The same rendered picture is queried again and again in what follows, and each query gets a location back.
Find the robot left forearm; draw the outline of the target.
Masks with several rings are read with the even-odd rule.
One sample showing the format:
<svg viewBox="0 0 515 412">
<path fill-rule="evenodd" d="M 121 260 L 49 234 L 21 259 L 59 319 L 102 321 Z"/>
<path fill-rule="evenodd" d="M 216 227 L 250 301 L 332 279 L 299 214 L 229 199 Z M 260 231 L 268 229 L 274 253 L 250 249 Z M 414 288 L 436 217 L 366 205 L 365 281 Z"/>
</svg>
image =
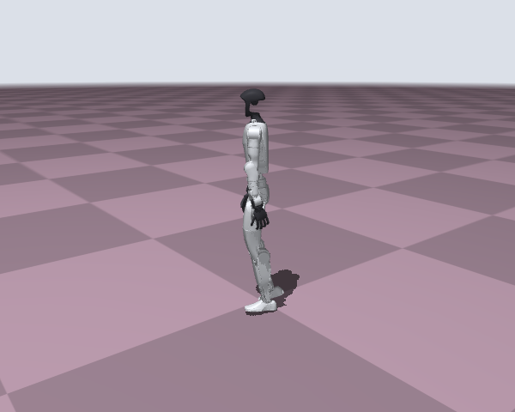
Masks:
<svg viewBox="0 0 515 412">
<path fill-rule="evenodd" d="M 251 199 L 253 199 L 255 203 L 255 207 L 262 204 L 262 199 L 260 197 L 260 191 L 259 191 L 259 177 L 258 177 L 258 170 L 256 169 L 256 166 L 252 163 L 249 163 L 245 166 L 245 171 L 247 174 L 246 181 L 248 182 L 248 195 Z"/>
</svg>

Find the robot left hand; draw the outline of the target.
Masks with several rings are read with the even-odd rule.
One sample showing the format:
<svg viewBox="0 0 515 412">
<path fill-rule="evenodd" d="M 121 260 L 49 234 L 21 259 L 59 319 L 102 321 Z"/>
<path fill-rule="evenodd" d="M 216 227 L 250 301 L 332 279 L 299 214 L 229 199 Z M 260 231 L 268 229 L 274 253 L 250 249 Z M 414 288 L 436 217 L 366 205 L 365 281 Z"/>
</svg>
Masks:
<svg viewBox="0 0 515 412">
<path fill-rule="evenodd" d="M 262 198 L 261 198 L 262 199 Z M 253 199 L 251 200 L 251 205 L 252 205 L 252 208 L 255 209 L 253 214 L 253 219 L 251 221 L 251 226 L 253 225 L 254 221 L 256 220 L 257 221 L 257 230 L 260 228 L 262 229 L 263 227 L 266 227 L 266 224 L 269 225 L 270 221 L 268 219 L 268 216 L 267 216 L 267 213 L 266 211 L 262 208 L 264 205 L 263 205 L 263 202 L 261 205 L 258 205 L 255 207 L 255 203 L 253 201 Z M 265 219 L 267 221 L 265 221 Z M 259 222 L 260 222 L 260 227 L 259 227 Z M 263 222 L 264 222 L 264 225 L 263 225 Z"/>
</svg>

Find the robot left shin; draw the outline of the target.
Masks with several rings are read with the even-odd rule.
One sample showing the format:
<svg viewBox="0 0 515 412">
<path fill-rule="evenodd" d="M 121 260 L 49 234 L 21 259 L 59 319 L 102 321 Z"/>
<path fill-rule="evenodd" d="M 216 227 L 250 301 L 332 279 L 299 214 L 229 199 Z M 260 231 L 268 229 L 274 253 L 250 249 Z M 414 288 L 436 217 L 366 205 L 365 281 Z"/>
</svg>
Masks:
<svg viewBox="0 0 515 412">
<path fill-rule="evenodd" d="M 262 251 L 258 254 L 256 263 L 254 263 L 253 258 L 251 258 L 251 261 L 252 261 L 252 266 L 253 266 L 256 282 L 257 282 L 260 294 L 262 295 L 262 301 L 265 304 L 269 304 L 270 303 L 270 282 L 271 282 L 270 255 L 268 252 Z"/>
</svg>

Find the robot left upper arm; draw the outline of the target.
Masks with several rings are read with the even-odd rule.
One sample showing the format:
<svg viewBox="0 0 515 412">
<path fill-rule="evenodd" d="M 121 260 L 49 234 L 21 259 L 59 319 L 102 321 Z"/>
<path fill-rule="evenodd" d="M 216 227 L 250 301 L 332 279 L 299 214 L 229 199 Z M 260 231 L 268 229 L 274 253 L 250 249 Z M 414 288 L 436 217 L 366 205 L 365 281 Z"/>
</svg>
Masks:
<svg viewBox="0 0 515 412">
<path fill-rule="evenodd" d="M 249 163 L 252 163 L 256 166 L 258 170 L 259 165 L 259 150 L 260 150 L 260 142 L 262 139 L 262 130 L 259 126 L 251 126 L 247 129 L 246 138 L 248 142 L 248 155 L 250 157 L 250 161 L 245 163 L 245 166 Z"/>
</svg>

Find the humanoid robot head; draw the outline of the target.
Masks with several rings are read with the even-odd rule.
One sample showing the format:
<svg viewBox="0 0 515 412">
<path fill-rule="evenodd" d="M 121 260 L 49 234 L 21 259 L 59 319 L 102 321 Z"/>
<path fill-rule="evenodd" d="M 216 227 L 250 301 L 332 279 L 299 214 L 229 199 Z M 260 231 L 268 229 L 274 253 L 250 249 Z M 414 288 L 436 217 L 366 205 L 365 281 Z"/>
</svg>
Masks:
<svg viewBox="0 0 515 412">
<path fill-rule="evenodd" d="M 259 89 L 252 88 L 243 92 L 240 98 L 245 102 L 245 115 L 247 117 L 251 116 L 251 120 L 256 119 L 257 122 L 265 124 L 258 112 L 250 112 L 249 110 L 250 104 L 255 106 L 259 100 L 265 100 L 264 93 Z M 250 123 L 252 123 L 252 121 Z"/>
</svg>

